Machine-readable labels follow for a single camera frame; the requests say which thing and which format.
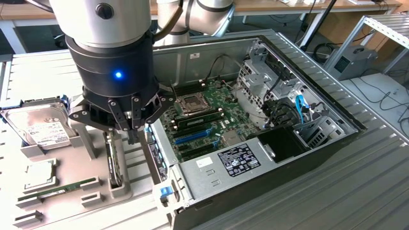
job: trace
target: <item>green circuit board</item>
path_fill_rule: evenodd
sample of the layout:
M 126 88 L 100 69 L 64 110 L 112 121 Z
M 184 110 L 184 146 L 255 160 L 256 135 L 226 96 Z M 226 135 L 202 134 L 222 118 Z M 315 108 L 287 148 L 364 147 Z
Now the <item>green circuit board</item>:
M 191 95 L 198 95 L 196 93 L 186 95 L 184 97 L 190 97 Z M 187 118 L 188 115 L 184 115 L 184 109 L 180 103 L 180 97 L 178 98 L 178 102 L 174 104 L 174 107 L 168 109 L 168 111 L 162 116 L 162 123 L 166 126 L 167 136 L 170 138 L 170 142 L 172 144 L 176 156 L 182 162 L 191 160 L 204 154 L 216 151 L 218 149 L 223 149 L 230 146 L 223 138 L 223 134 L 230 132 L 230 134 L 236 135 L 236 141 L 239 139 L 244 141 L 247 136 L 256 132 L 259 128 L 252 123 L 251 119 L 247 116 L 247 112 L 240 107 L 239 103 L 235 101 L 235 95 L 231 93 L 230 88 L 220 81 L 212 80 L 208 82 L 206 90 L 200 92 L 200 95 L 206 99 L 208 103 L 208 110 L 222 108 L 223 112 L 219 114 L 220 119 L 211 120 L 210 122 L 204 122 L 200 126 L 195 128 L 203 128 L 210 131 L 207 137 L 198 138 L 195 140 L 187 141 L 186 143 L 176 144 L 176 140 L 183 137 L 190 137 L 194 134 L 178 136 L 175 135 L 182 131 L 174 128 L 175 123 L 174 120 L 179 118 Z

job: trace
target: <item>blue latch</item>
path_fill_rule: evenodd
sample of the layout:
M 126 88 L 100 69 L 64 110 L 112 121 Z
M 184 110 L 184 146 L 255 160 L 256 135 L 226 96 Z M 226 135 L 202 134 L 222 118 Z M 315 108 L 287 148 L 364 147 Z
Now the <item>blue latch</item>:
M 167 196 L 174 194 L 174 189 L 172 189 L 171 186 L 168 186 L 168 187 L 162 188 L 160 192 L 162 192 L 160 198 L 164 198 L 164 197 L 167 197 Z

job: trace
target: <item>floor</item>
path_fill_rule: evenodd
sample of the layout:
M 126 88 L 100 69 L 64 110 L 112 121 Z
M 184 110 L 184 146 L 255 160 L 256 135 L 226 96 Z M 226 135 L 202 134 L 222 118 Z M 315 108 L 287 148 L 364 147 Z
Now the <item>floor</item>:
M 232 24 L 230 26 L 230 32 L 260 30 L 260 29 L 274 29 L 276 32 L 283 33 L 292 41 L 295 41 L 300 26 L 302 20 L 299 19 L 300 15 L 278 15 L 278 16 L 251 16 L 248 17 L 248 23 L 243 24 L 243 16 L 236 16 L 234 18 Z M 52 26 L 26 26 L 19 27 L 19 32 L 22 34 L 23 40 L 27 45 L 30 52 L 51 51 L 59 50 L 55 45 L 54 37 L 60 35 L 63 32 L 58 25 Z M 152 31 L 156 30 L 156 22 L 152 26 Z M 304 32 L 300 32 L 298 40 L 302 39 Z M 316 45 L 320 43 L 331 42 L 323 35 L 317 34 L 313 38 L 313 41 L 308 47 L 308 52 L 312 52 Z M 8 42 L 6 40 L 3 32 L 0 32 L 0 55 L 11 54 L 14 52 Z M 401 59 L 401 61 L 393 67 L 395 71 L 391 75 L 396 81 L 409 87 L 409 77 L 408 77 L 408 62 L 409 54 Z M 387 66 L 388 62 L 381 63 L 377 68 Z

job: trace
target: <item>metal rack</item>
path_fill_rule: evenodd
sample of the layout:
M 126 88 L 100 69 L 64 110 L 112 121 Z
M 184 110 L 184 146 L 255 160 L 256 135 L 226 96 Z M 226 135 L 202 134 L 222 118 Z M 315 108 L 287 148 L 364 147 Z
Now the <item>metal rack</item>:
M 407 54 L 409 49 L 409 16 L 407 14 L 391 14 L 391 15 L 367 15 L 363 16 L 360 22 L 357 23 L 353 31 L 351 32 L 343 46 L 340 47 L 339 52 L 332 55 L 328 63 L 325 64 L 325 70 L 328 71 L 335 67 L 337 61 L 340 60 L 345 49 L 351 46 L 355 37 L 361 32 L 363 27 L 368 25 L 377 32 L 383 33 L 387 37 L 389 37 L 393 41 L 396 41 L 403 47 L 405 47 L 404 51 L 399 54 L 395 60 L 391 62 L 388 67 L 384 69 L 384 73 L 387 73 L 403 56 Z M 371 40 L 373 34 L 368 36 L 361 45 L 364 46 Z

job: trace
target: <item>workbench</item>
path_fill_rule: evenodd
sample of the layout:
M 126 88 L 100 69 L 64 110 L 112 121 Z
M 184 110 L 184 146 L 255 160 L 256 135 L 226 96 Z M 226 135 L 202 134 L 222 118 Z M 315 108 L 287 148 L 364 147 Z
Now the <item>workbench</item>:
M 329 76 L 299 47 L 272 30 L 227 34 L 226 38 L 264 35 L 300 69 L 311 76 L 323 89 L 368 127 L 365 133 L 341 149 L 313 171 L 288 182 L 254 201 L 238 207 L 195 230 L 267 230 L 267 229 L 404 229 L 409 225 L 409 140 L 355 93 Z M 192 42 L 215 39 L 195 37 Z M 14 56 L 12 62 L 0 65 L 4 72 L 3 97 L 19 97 L 20 87 L 11 87 L 12 66 L 46 67 L 44 72 L 31 68 L 16 68 L 16 72 L 31 71 L 32 77 L 52 78 L 44 90 L 27 90 L 31 95 L 48 96 L 62 89 L 78 93 L 82 89 L 79 74 L 67 50 Z M 71 81 L 62 79 L 71 74 Z M 0 169 L 8 162 L 8 154 L 20 154 L 12 148 L 10 130 L 3 126 L 0 132 Z M 152 178 L 140 145 L 124 142 L 126 159 L 134 197 L 126 202 L 64 219 L 40 229 L 132 229 L 170 230 L 170 223 L 159 211 L 152 196 Z M 0 220 L 0 229 L 10 229 L 8 221 Z
M 312 13 L 316 13 L 315 19 L 312 20 L 312 26 L 307 31 L 307 35 L 302 42 L 306 44 L 312 32 L 317 26 L 317 23 L 324 15 L 324 11 L 329 5 L 331 0 L 325 3 L 315 5 Z M 391 14 L 396 7 L 401 5 L 396 0 L 387 0 L 388 10 L 385 14 Z M 236 4 L 236 16 L 244 16 L 243 22 L 247 21 L 247 16 L 252 15 L 279 15 L 279 14 L 307 14 L 311 11 L 312 6 L 304 3 L 298 3 L 295 6 L 288 6 L 283 2 L 276 0 L 235 0 Z M 356 5 L 348 0 L 337 0 L 336 5 L 331 12 L 368 12 L 379 11 L 380 7 L 377 4 L 371 5 Z M 152 19 L 158 19 L 158 4 L 156 0 L 152 0 L 151 4 Z M 55 25 L 58 21 L 52 13 L 36 8 L 31 4 L 8 5 L 4 4 L 3 9 L 0 6 L 0 29 L 6 35 L 6 38 L 14 48 L 16 54 L 27 53 L 24 41 L 20 39 L 16 27 L 19 26 L 36 26 L 36 25 Z

